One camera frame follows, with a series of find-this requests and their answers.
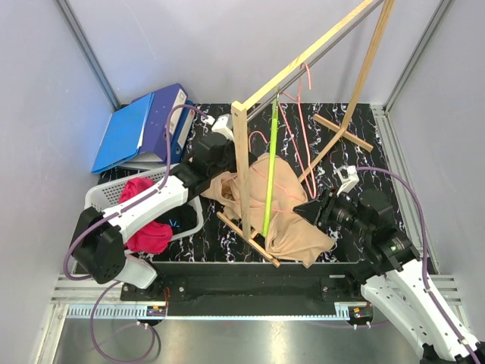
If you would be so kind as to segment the beige top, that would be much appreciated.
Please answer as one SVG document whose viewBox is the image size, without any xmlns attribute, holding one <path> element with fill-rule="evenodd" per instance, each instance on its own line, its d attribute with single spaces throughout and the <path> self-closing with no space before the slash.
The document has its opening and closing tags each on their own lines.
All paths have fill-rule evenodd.
<svg viewBox="0 0 485 364">
<path fill-rule="evenodd" d="M 269 155 L 265 153 L 249 168 L 250 225 L 259 233 L 263 232 L 268 161 Z M 202 196 L 218 201 L 229 219 L 239 219 L 240 189 L 237 174 L 224 172 L 211 181 Z M 326 233 L 293 211 L 295 206 L 307 201 L 307 194 L 291 166 L 277 157 L 265 249 L 278 259 L 300 261 L 306 268 L 315 263 L 320 254 L 331 251 L 335 246 L 335 242 Z"/>
</svg>

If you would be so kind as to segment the pink wire hanger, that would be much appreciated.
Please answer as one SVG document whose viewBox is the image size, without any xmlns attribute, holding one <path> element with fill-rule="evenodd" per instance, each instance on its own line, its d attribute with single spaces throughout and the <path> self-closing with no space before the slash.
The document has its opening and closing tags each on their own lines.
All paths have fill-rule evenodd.
<svg viewBox="0 0 485 364">
<path fill-rule="evenodd" d="M 301 177 L 303 178 L 303 182 L 307 187 L 309 196 L 311 198 L 315 198 L 317 196 L 318 189 L 317 189 L 317 183 L 316 183 L 314 172 L 310 171 L 307 174 L 304 174 L 304 172 L 306 171 L 306 168 L 308 168 L 311 164 L 311 151 L 310 151 L 310 146 L 308 142 L 308 135 L 306 132 L 305 118 L 302 113 L 302 76 L 300 76 L 298 79 L 296 96 L 291 96 L 286 92 L 282 92 L 282 95 L 287 97 L 289 100 L 294 101 L 294 103 L 296 104 L 296 110 L 298 112 L 298 122 L 299 122 L 299 129 L 298 129 L 297 136 L 295 136 L 293 127 L 290 126 L 286 109 L 283 107 L 283 104 L 281 102 L 277 103 L 281 116 L 283 117 L 283 122 L 286 127 L 286 132 L 288 133 L 289 138 L 292 141 L 293 148 L 295 150 L 296 161 L 298 162 L 298 165 L 302 172 Z M 302 146 L 304 147 L 304 152 L 305 152 L 304 157 L 302 157 L 302 154 L 300 152 L 298 137 L 302 138 Z"/>
<path fill-rule="evenodd" d="M 256 134 L 260 135 L 260 136 L 261 136 L 261 138 L 263 139 L 263 141 L 264 141 L 264 142 L 266 142 L 267 146 L 269 146 L 269 142 L 267 141 L 267 139 L 266 139 L 266 137 L 264 136 L 264 134 L 263 134 L 261 131 L 256 130 L 256 131 L 253 131 L 253 132 L 251 132 L 251 133 L 249 134 L 249 151 L 250 151 L 250 152 L 251 152 L 251 139 L 252 139 L 252 138 L 253 138 L 253 136 L 254 136 L 254 135 L 256 135 Z M 269 161 L 269 159 L 270 159 L 270 154 L 269 154 L 268 152 L 265 152 L 265 153 L 261 154 L 260 156 L 258 156 L 258 157 L 257 157 L 257 160 L 259 160 L 259 159 L 261 159 L 261 158 L 263 158 L 263 159 L 264 159 L 264 158 L 266 158 L 266 159 L 268 159 L 268 161 Z M 299 204 L 303 204 L 304 202 L 307 202 L 308 200 L 306 199 L 306 197 L 307 197 L 307 196 L 305 195 L 305 191 L 303 191 L 303 195 L 305 196 L 305 198 L 303 198 L 303 197 L 302 197 L 302 196 L 300 196 L 300 195 L 298 195 L 298 196 L 297 196 L 297 195 L 293 195 L 293 194 L 291 194 L 290 192 L 288 192 L 288 190 L 286 190 L 286 188 L 285 188 L 285 187 L 283 187 L 282 185 L 278 184 L 278 182 L 276 181 L 276 160 L 277 160 L 278 158 L 279 158 L 279 157 L 276 155 L 276 156 L 275 156 L 275 159 L 274 159 L 274 168 L 273 168 L 272 170 L 270 170 L 270 171 L 273 171 L 273 174 L 272 174 L 273 179 L 271 180 L 271 186 L 272 186 L 272 192 L 273 192 L 273 194 L 272 194 L 272 198 L 274 198 L 274 197 L 276 196 L 276 192 L 275 192 L 275 191 L 276 191 L 276 188 L 278 188 L 278 189 L 280 189 L 280 190 L 282 190 L 282 191 L 284 192 L 284 194 L 286 195 L 286 197 L 287 197 L 287 198 L 289 198 L 289 199 L 294 199 L 295 201 L 297 201 L 297 202 L 298 202 L 298 203 L 296 203 L 296 205 L 294 205 L 294 206 L 297 206 L 297 205 L 299 205 Z M 261 175 L 263 178 L 266 178 L 266 179 L 268 178 L 268 173 L 269 173 L 269 172 L 268 172 L 268 173 L 266 173 L 266 174 L 262 174 L 262 172 L 257 171 L 257 173 L 259 173 L 259 174 L 260 174 L 260 175 Z M 290 209 L 289 209 L 289 208 L 288 208 L 288 209 L 279 209 L 279 208 L 277 208 L 277 207 L 276 207 L 276 202 L 275 202 L 275 201 L 276 201 L 276 200 L 274 200 L 274 201 L 272 200 L 272 202 L 271 202 L 271 211 L 272 211 L 272 212 L 293 213 L 293 211 L 292 211 L 292 210 L 290 211 Z"/>
</svg>

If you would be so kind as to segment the neon yellow hanger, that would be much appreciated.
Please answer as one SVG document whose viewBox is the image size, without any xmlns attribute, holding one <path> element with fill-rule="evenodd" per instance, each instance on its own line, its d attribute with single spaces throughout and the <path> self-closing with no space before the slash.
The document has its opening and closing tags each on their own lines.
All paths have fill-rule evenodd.
<svg viewBox="0 0 485 364">
<path fill-rule="evenodd" d="M 277 131 L 279 127 L 279 96 L 280 96 L 280 87 L 275 89 L 276 96 L 271 104 L 271 136 L 270 136 L 270 145 L 269 145 L 269 154 L 270 159 L 268 161 L 268 178 L 267 178 L 267 189 L 266 189 L 266 200 L 264 205 L 264 220 L 263 220 L 263 231 L 262 235 L 266 237 L 269 232 L 269 226 L 271 221 L 271 202 L 272 198 L 272 186 L 271 180 L 273 179 L 273 171 L 270 171 L 274 168 L 274 159 L 277 154 Z"/>
</svg>

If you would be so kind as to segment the black t shirt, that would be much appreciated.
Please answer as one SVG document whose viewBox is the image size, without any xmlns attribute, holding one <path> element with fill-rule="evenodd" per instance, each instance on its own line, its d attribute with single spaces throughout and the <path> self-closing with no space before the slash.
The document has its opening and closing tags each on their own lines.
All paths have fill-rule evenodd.
<svg viewBox="0 0 485 364">
<path fill-rule="evenodd" d="M 197 213 L 191 205 L 185 204 L 164 213 L 157 218 L 157 221 L 161 224 L 167 224 L 175 236 L 196 227 Z"/>
</svg>

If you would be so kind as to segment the red t shirt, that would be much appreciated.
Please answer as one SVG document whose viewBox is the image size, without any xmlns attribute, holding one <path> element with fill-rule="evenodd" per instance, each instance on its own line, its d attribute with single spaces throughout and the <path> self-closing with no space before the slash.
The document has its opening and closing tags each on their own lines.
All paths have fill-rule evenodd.
<svg viewBox="0 0 485 364">
<path fill-rule="evenodd" d="M 150 178 L 132 178 L 127 181 L 118 202 L 126 202 L 153 185 L 154 181 Z M 124 247 L 135 253 L 159 254 L 165 251 L 172 237 L 173 231 L 168 224 L 152 221 L 137 231 Z"/>
</svg>

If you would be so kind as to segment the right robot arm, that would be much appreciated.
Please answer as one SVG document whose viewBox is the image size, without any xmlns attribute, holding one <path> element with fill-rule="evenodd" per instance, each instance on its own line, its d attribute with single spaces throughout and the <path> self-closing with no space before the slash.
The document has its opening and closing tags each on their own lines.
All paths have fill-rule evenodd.
<svg viewBox="0 0 485 364">
<path fill-rule="evenodd" d="M 376 307 L 415 349 L 422 363 L 482 363 L 484 343 L 450 309 L 425 268 L 425 259 L 391 220 L 385 193 L 365 190 L 358 200 L 335 190 L 293 211 L 319 230 L 336 224 L 363 240 L 363 262 L 347 273 L 351 300 Z"/>
</svg>

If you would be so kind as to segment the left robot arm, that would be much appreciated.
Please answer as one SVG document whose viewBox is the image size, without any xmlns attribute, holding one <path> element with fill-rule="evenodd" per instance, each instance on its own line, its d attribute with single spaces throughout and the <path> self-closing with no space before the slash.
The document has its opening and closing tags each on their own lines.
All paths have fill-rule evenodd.
<svg viewBox="0 0 485 364">
<path fill-rule="evenodd" d="M 159 182 L 116 206 L 80 214 L 66 257 L 74 258 L 98 284 L 131 284 L 147 300 L 163 293 L 164 282 L 148 262 L 124 252 L 141 228 L 205 192 L 218 175 L 236 170 L 235 144 L 220 133 L 201 138 L 192 158 L 168 167 Z"/>
</svg>

